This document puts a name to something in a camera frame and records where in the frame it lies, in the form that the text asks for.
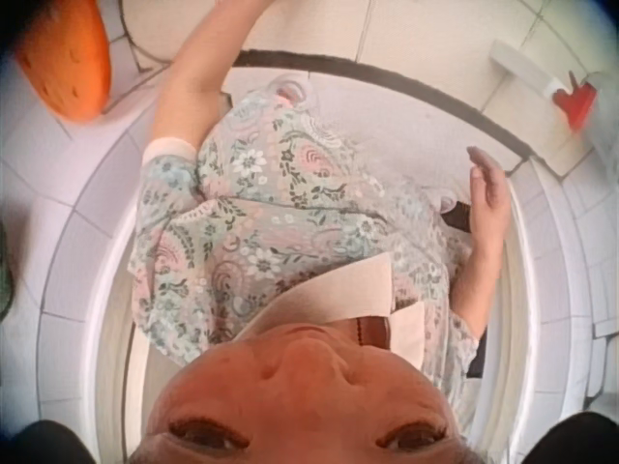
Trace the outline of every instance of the pink floral pattern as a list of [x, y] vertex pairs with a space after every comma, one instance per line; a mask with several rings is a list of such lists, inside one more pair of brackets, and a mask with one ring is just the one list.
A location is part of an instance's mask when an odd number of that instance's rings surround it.
[[390, 251], [396, 310], [426, 303], [422, 370], [455, 401], [477, 347], [449, 310], [466, 249], [410, 181], [383, 186], [348, 140], [259, 91], [217, 125], [197, 165], [158, 157], [142, 184], [133, 315], [174, 361], [232, 340], [293, 286]]

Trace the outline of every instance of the eye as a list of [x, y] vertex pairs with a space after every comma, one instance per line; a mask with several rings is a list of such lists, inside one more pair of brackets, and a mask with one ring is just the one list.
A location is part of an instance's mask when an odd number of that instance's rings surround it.
[[170, 425], [170, 433], [179, 440], [210, 451], [244, 450], [250, 442], [233, 432], [209, 420], [187, 420]]
[[437, 430], [427, 423], [412, 423], [390, 432], [376, 445], [385, 450], [416, 451], [440, 442], [446, 433], [445, 429]]

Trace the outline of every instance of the hand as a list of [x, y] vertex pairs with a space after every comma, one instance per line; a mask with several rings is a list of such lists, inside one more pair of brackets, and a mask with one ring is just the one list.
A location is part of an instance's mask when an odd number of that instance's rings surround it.
[[512, 219], [505, 172], [486, 152], [467, 148], [471, 161], [471, 234], [473, 252], [490, 258], [503, 255], [503, 242]]

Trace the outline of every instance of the woman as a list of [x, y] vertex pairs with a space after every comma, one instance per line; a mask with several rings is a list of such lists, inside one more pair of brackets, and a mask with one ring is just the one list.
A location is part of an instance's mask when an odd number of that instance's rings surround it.
[[469, 149], [468, 256], [423, 190], [381, 184], [319, 123], [307, 84], [278, 80], [220, 121], [223, 80], [272, 2], [219, 3], [162, 91], [133, 313], [188, 365], [134, 459], [462, 461], [451, 407], [501, 269], [505, 175]]

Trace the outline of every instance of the woman's right arm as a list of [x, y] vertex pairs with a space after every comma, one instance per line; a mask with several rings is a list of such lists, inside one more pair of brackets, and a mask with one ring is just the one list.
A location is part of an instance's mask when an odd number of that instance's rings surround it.
[[220, 119], [223, 80], [254, 23], [273, 1], [224, 0], [207, 14], [174, 59], [152, 140], [175, 137], [199, 149]]
[[452, 288], [452, 311], [478, 340], [486, 330], [503, 263], [503, 242], [512, 217], [503, 169], [479, 148], [469, 148], [473, 253]]

